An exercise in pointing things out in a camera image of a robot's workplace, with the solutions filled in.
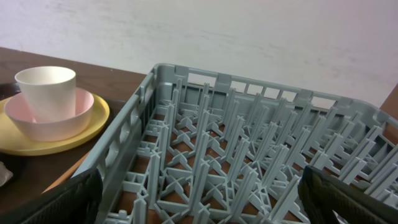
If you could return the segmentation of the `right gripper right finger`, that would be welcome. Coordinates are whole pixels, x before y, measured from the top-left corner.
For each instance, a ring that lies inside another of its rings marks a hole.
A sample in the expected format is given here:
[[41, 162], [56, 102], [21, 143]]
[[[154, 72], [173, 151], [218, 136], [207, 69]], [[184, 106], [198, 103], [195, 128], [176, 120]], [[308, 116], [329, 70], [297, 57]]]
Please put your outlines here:
[[397, 224], [397, 209], [352, 188], [314, 166], [306, 166], [298, 196], [311, 223]]

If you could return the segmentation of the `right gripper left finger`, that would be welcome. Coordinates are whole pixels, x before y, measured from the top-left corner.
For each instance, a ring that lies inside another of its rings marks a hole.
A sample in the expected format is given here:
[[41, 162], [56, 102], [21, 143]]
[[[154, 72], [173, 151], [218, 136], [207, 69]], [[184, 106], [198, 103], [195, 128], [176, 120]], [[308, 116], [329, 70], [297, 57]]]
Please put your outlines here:
[[88, 169], [1, 215], [1, 223], [94, 223], [102, 192], [99, 170]]

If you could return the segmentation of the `white tissue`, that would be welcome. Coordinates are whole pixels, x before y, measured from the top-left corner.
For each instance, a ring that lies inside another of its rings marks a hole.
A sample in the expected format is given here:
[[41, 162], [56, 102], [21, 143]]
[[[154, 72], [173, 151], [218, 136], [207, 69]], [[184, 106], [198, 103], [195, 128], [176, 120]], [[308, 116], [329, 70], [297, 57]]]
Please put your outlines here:
[[13, 177], [13, 173], [6, 168], [3, 162], [0, 162], [0, 186], [3, 186]]

